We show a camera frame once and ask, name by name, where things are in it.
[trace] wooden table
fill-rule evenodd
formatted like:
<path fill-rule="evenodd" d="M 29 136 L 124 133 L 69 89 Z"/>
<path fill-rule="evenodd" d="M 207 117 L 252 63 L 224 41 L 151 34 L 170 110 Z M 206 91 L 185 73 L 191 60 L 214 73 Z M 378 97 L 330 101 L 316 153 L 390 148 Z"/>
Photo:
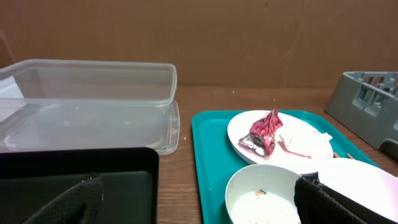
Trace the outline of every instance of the wooden table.
<path fill-rule="evenodd" d="M 191 132 L 191 119 L 201 111 L 271 108 L 310 111 L 327 119 L 381 168 L 398 175 L 397 161 L 374 150 L 324 112 L 332 93 L 332 89 L 316 88 L 179 86 L 175 100 L 180 109 L 180 143 L 175 153 L 160 157 L 159 223 L 202 222 Z"/>

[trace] teal tray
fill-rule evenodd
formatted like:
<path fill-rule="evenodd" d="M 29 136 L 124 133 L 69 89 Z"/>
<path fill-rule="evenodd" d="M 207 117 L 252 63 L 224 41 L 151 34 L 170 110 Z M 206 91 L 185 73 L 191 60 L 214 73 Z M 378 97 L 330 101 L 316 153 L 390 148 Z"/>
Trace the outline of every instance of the teal tray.
<path fill-rule="evenodd" d="M 227 134 L 229 121 L 243 111 L 206 111 L 192 119 L 193 146 L 204 223 L 230 223 L 224 195 L 229 178 L 247 166 L 234 151 Z M 330 144 L 341 157 L 350 153 L 355 159 L 377 166 L 368 156 L 346 139 L 321 116 L 299 110 L 281 113 L 299 118 L 322 133 L 329 133 Z"/>

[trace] clear plastic container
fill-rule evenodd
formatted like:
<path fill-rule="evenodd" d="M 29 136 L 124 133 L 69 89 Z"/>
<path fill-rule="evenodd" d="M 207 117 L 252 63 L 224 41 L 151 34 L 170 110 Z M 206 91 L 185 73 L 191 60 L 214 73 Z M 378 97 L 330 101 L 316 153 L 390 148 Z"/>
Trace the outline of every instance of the clear plastic container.
<path fill-rule="evenodd" d="M 0 69 L 0 152 L 177 149 L 177 72 L 165 63 L 26 60 Z"/>

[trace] gray basket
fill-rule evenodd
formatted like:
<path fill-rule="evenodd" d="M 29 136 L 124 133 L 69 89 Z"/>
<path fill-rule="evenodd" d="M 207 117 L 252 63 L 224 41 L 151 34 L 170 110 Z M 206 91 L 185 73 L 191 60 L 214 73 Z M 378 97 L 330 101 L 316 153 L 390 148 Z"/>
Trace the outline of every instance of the gray basket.
<path fill-rule="evenodd" d="M 398 72 L 345 72 L 325 111 L 398 158 Z"/>

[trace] wooden stick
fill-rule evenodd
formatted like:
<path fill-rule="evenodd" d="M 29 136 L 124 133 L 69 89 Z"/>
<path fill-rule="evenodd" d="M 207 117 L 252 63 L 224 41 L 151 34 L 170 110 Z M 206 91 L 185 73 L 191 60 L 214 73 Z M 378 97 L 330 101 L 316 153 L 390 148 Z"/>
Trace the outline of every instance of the wooden stick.
<path fill-rule="evenodd" d="M 350 155 L 349 153 L 347 153 L 347 157 L 350 159 L 354 159 L 354 157 L 352 155 Z"/>

